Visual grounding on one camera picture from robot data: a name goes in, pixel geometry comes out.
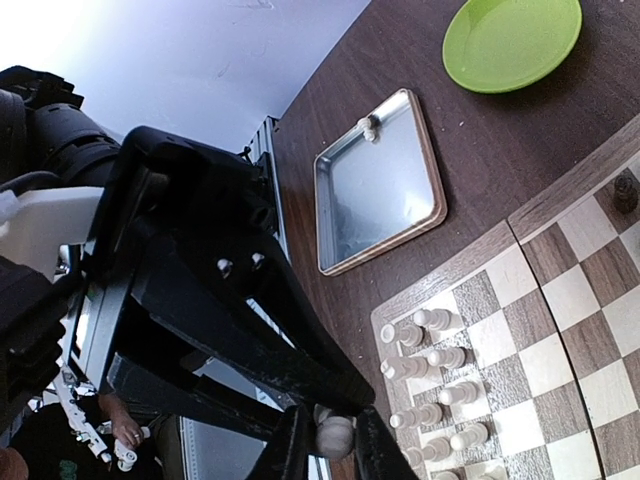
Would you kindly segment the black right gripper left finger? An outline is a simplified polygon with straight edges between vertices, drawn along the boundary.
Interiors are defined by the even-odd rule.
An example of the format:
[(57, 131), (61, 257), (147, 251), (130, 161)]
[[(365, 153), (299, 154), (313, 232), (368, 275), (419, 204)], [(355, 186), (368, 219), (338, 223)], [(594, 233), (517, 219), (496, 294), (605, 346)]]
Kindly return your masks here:
[(252, 469), (252, 480), (308, 477), (311, 417), (304, 405), (289, 407)]

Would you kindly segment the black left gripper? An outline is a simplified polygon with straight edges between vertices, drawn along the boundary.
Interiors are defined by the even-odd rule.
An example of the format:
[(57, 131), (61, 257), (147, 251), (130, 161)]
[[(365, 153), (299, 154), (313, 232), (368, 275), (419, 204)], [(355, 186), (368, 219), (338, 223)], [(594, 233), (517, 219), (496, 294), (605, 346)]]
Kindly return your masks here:
[(317, 316), (274, 236), (263, 169), (151, 127), (124, 139), (84, 260), (84, 371), (105, 393), (267, 441), (283, 412), (190, 366), (221, 361), (279, 390), (357, 415), (375, 392)]

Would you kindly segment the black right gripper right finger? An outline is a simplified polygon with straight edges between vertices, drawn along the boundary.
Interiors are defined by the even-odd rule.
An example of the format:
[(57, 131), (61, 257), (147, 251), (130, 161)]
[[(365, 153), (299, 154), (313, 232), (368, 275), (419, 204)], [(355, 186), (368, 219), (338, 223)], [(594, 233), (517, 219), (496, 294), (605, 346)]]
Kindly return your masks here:
[(374, 407), (366, 407), (356, 419), (355, 467), (357, 479), (418, 479)]

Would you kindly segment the white chess queen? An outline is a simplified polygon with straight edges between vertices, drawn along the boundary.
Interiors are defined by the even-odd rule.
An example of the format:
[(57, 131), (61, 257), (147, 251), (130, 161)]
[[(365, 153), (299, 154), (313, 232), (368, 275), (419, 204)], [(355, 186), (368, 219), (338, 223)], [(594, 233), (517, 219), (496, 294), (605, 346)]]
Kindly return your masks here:
[(424, 447), (409, 447), (402, 451), (411, 468), (422, 466), (425, 462), (439, 462), (451, 455), (449, 440), (445, 437), (434, 438)]

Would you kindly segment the white chess bishop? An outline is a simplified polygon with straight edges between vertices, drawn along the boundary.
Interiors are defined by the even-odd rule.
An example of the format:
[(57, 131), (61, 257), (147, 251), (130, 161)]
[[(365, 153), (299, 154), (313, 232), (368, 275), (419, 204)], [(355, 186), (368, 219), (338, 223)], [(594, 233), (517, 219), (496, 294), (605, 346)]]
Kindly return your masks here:
[(438, 404), (425, 404), (412, 407), (391, 415), (390, 426), (397, 430), (416, 429), (420, 426), (433, 426), (443, 418), (443, 411)]

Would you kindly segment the white chess knight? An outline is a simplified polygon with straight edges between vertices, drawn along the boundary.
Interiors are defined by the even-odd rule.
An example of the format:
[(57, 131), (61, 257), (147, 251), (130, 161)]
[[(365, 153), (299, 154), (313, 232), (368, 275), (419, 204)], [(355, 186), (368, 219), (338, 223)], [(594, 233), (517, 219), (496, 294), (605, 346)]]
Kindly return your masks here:
[(425, 357), (389, 357), (380, 365), (381, 373), (390, 381), (425, 377), (430, 364)]

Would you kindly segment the white chess king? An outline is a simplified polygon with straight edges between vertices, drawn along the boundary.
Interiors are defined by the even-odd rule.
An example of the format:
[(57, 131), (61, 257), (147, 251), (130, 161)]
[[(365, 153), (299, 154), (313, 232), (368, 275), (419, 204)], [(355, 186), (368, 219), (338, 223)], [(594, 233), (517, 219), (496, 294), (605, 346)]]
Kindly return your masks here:
[(507, 479), (506, 469), (498, 464), (474, 464), (462, 469), (446, 470), (433, 474), (433, 480), (503, 480)]

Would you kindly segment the white chess rook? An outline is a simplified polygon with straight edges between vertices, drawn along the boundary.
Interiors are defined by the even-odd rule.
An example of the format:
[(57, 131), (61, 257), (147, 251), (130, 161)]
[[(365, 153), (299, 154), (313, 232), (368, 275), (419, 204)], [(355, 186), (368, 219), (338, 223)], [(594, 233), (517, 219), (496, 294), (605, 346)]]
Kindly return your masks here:
[(388, 323), (380, 330), (380, 340), (384, 344), (400, 342), (405, 347), (417, 347), (425, 338), (425, 329), (415, 324), (397, 325)]

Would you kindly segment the metal tray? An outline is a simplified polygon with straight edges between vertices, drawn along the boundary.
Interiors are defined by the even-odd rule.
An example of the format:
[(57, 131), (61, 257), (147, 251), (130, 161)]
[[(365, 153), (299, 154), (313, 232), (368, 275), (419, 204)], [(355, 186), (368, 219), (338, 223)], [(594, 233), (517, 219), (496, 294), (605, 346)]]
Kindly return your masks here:
[(338, 276), (439, 226), (447, 200), (418, 97), (401, 88), (314, 160), (317, 265)]

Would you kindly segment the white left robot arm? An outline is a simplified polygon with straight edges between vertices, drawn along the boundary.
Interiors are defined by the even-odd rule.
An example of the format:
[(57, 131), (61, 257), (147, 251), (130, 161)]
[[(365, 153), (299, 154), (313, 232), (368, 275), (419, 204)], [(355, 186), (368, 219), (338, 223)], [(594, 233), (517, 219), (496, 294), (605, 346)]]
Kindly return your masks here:
[(278, 241), (267, 157), (141, 126), (114, 140), (63, 78), (1, 74), (1, 413), (63, 365), (163, 413), (269, 439), (281, 414), (198, 372), (215, 359), (358, 417), (374, 392)]

